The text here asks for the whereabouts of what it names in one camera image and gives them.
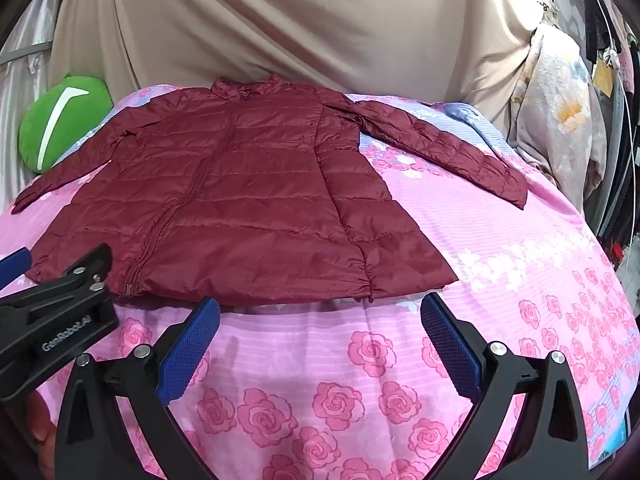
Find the person's left hand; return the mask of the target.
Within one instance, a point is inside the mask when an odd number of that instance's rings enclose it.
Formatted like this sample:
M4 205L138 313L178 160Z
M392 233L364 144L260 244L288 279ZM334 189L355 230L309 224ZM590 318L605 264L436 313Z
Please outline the person's left hand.
M26 400L26 422L37 443L39 468L44 478L53 479L56 427L47 403L38 391Z

